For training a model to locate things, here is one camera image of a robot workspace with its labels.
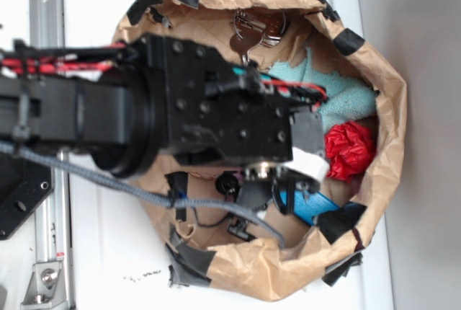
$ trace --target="metal fastener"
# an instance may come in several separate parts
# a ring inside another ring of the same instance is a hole
[[[178,110],[185,110],[187,107],[187,102],[184,99],[178,99],[176,101],[176,108]]]
[[[280,108],[280,107],[277,107],[277,108],[275,109],[275,116],[276,116],[277,118],[281,118],[281,117],[283,116],[283,109]]]
[[[204,58],[205,57],[205,49],[200,45],[197,47],[195,54],[197,55],[198,58]]]
[[[182,53],[183,50],[184,50],[184,46],[182,45],[181,42],[179,42],[179,41],[174,41],[174,42],[173,42],[173,51],[174,51],[176,54]]]
[[[210,112],[210,104],[206,101],[200,103],[200,112],[202,113],[209,113]]]
[[[56,281],[57,279],[58,279],[58,272],[56,272],[55,270],[50,269],[50,268],[43,270],[42,281],[45,284],[49,285],[53,281]]]
[[[245,113],[245,112],[247,111],[247,109],[248,109],[248,106],[246,105],[246,103],[240,102],[240,103],[238,104],[238,108],[237,108],[237,109],[238,109],[238,111],[239,111],[240,113]]]
[[[247,130],[240,130],[240,132],[238,134],[243,139],[248,137],[248,131]]]
[[[34,303],[35,304],[42,304],[42,303],[45,303],[47,301],[48,301],[48,298],[46,298],[45,295],[43,295],[43,294],[37,294],[34,297]]]
[[[287,140],[287,135],[285,135],[285,132],[279,131],[277,134],[277,140],[282,143],[285,142]]]

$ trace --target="red crumpled paper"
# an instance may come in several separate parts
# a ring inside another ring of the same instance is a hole
[[[354,121],[332,127],[325,135],[325,148],[331,160],[327,177],[346,182],[365,172],[376,154],[371,131]]]

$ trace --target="blue object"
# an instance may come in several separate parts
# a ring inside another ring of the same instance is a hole
[[[350,120],[360,120],[376,113],[376,96],[372,88],[362,80],[343,77],[338,72],[324,74],[312,68],[312,50],[308,48],[307,58],[296,67],[288,62],[277,62],[269,75],[284,81],[303,81],[320,85],[326,89],[327,103],[318,112],[322,116],[323,132],[327,133],[334,125]]]
[[[280,191],[280,199],[287,204],[287,192]],[[317,192],[304,199],[303,192],[295,191],[294,214],[310,226],[314,226],[312,218],[327,211],[337,211],[339,207],[335,202]]]

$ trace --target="brown paper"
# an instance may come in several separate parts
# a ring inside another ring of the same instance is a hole
[[[275,61],[291,61],[295,65],[305,57],[308,44],[313,49],[313,65],[322,72],[338,71],[343,76],[361,78],[380,91],[377,97],[377,118],[362,122],[377,127],[377,155],[363,177],[351,184],[326,180],[322,191],[339,205],[352,201],[367,206],[357,230],[367,246],[375,227],[387,208],[400,181],[403,163],[403,138],[406,127],[406,84],[390,64],[368,43],[344,57],[332,40],[344,26],[332,22],[317,0],[200,0],[199,8],[183,5],[179,0],[164,0],[154,8],[168,17],[171,28],[155,22],[148,11],[136,25],[125,16],[120,21],[114,40],[134,41],[143,33],[153,32],[181,39],[192,39],[216,47],[230,62],[239,63],[238,55],[229,48],[234,34],[231,26],[235,9],[276,9],[286,12],[291,24],[282,42],[271,49],[258,47],[251,52],[260,69],[267,70]],[[214,179],[222,169],[180,167],[170,156],[159,156],[155,164],[137,181],[144,189],[166,193],[164,174],[182,170],[189,172],[188,196],[191,198],[223,198],[214,187]],[[244,293],[266,301],[275,301],[306,286],[325,274],[326,268],[354,253],[357,239],[351,231],[333,244],[316,227],[308,228],[299,220],[282,216],[269,208],[266,220],[280,230],[287,248],[280,250],[277,241],[258,227],[249,231],[259,238],[246,243],[227,233],[227,223],[212,229],[198,227],[193,212],[187,222],[175,222],[174,212],[144,203],[152,224],[160,237],[169,242],[171,225],[191,247],[216,252],[207,272],[211,286]],[[201,223],[219,221],[225,215],[216,210],[198,210]]]

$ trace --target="black wire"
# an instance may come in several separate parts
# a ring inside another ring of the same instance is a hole
[[[253,211],[248,208],[244,208],[241,205],[236,203],[229,203],[222,200],[208,200],[208,199],[178,199],[173,203],[169,200],[167,196],[161,195],[159,193],[149,192],[139,187],[132,186],[121,182],[115,178],[108,177],[107,175],[100,174],[98,172],[92,171],[80,167],[76,164],[69,163],[67,161],[61,161],[52,156],[43,156],[35,153],[34,151],[26,148],[24,146],[19,146],[16,148],[15,144],[0,141],[0,152],[5,154],[15,154],[23,159],[35,162],[37,164],[42,164],[47,167],[62,169],[67,173],[76,174],[84,179],[87,179],[91,182],[94,182],[98,185],[108,187],[114,190],[123,191],[130,195],[134,195],[137,198],[145,200],[154,205],[160,205],[165,208],[196,208],[196,207],[206,207],[206,208],[216,208],[224,211],[228,211],[236,216],[240,216],[256,225],[259,225],[263,229],[267,230],[271,235],[277,238],[279,246],[281,249],[285,247],[285,241],[282,235],[273,229],[268,223],[264,220],[261,220]]]
[[[232,214],[231,213],[226,213],[224,215],[224,217],[222,219],[220,219],[219,221],[215,222],[215,223],[200,223],[199,222],[199,216],[197,214],[197,209],[196,208],[191,208],[192,211],[194,212],[194,218],[195,218],[195,224],[202,228],[202,229],[212,229],[214,227],[218,227],[219,225],[221,225],[226,219],[228,218],[231,218],[232,217]]]

